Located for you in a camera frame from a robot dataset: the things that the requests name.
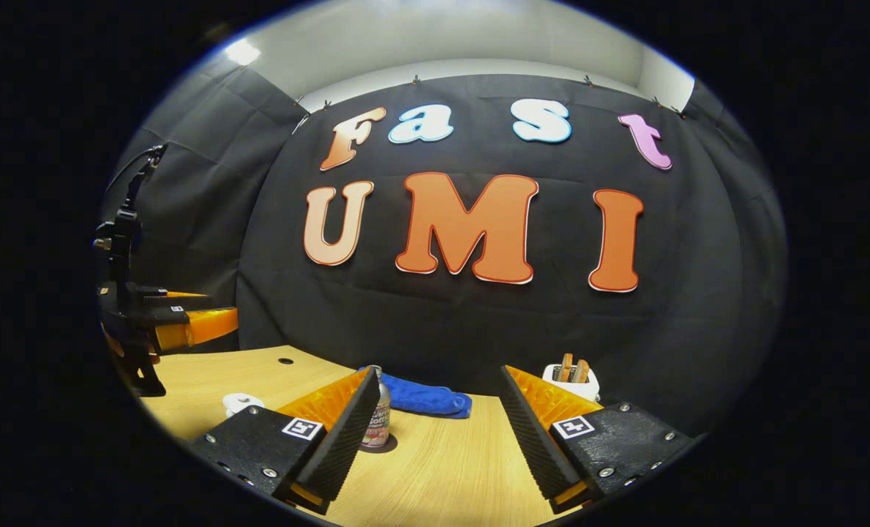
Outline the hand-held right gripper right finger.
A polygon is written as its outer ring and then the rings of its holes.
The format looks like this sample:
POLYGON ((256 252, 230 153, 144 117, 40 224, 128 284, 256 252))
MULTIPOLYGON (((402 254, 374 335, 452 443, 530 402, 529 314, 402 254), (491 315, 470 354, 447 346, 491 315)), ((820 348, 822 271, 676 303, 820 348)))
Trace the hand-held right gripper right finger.
POLYGON ((635 403, 602 405, 512 366, 500 401, 542 497, 558 514, 607 501, 695 440, 635 403))

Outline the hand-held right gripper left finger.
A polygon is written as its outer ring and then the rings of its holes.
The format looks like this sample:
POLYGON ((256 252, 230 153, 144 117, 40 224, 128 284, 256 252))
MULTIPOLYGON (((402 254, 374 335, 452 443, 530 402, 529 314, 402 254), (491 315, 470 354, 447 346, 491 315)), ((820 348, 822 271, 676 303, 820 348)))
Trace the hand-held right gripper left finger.
POLYGON ((191 440, 191 450, 259 493, 327 513, 377 409, 378 383, 368 367, 276 411, 250 405, 191 440))

